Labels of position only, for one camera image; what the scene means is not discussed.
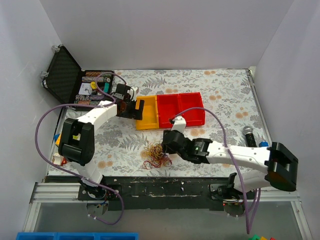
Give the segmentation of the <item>yellow plastic bin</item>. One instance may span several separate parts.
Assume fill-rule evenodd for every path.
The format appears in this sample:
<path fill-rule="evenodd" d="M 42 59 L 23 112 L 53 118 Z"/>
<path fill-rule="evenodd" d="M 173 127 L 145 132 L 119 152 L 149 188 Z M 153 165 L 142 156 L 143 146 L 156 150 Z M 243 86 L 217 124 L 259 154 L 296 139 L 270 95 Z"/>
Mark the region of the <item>yellow plastic bin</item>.
<path fill-rule="evenodd" d="M 136 130 L 143 131 L 159 129 L 157 96 L 138 96 L 136 108 L 140 106 L 141 101 L 144 101 L 142 120 L 136 120 Z"/>

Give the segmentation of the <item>red plastic bin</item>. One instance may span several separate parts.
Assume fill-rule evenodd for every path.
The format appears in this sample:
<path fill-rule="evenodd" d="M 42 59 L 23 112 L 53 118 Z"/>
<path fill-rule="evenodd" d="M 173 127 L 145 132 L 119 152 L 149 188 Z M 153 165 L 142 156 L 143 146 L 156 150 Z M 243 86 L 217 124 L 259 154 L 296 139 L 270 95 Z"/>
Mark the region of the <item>red plastic bin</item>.
<path fill-rule="evenodd" d="M 179 93 L 181 110 L 190 108 L 203 108 L 203 100 L 200 92 Z M 205 111 L 192 109 L 182 114 L 187 127 L 199 127 L 205 124 Z"/>
<path fill-rule="evenodd" d="M 170 119 L 181 111 L 180 97 L 178 94 L 157 95 L 159 128 L 171 128 Z"/>

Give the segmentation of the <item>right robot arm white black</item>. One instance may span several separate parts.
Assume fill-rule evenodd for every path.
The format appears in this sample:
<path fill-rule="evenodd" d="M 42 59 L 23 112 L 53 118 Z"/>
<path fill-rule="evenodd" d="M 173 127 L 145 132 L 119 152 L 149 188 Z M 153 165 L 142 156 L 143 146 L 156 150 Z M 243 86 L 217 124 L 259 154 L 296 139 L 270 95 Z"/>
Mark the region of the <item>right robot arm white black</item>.
<path fill-rule="evenodd" d="M 164 153 L 178 154 L 194 164 L 229 164 L 249 168 L 250 171 L 238 174 L 226 186 L 227 195 L 232 199 L 265 187 L 285 192 L 297 189 L 299 160 L 280 142 L 266 147 L 225 147 L 207 138 L 190 140 L 177 130 L 164 130 L 161 145 Z"/>

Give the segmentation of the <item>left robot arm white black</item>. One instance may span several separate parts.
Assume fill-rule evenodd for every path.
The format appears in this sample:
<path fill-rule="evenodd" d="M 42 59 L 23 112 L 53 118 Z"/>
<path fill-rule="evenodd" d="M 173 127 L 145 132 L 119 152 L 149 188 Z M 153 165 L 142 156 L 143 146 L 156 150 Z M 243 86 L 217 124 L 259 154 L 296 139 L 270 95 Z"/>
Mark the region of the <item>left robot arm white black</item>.
<path fill-rule="evenodd" d="M 134 120 L 143 119 L 144 101 L 136 108 L 137 86 L 118 84 L 111 100 L 102 100 L 86 114 L 67 118 L 62 127 L 58 153 L 77 170 L 83 183 L 89 185 L 89 194 L 95 200 L 106 196 L 106 187 L 101 184 L 103 175 L 93 161 L 96 131 L 113 117 Z"/>

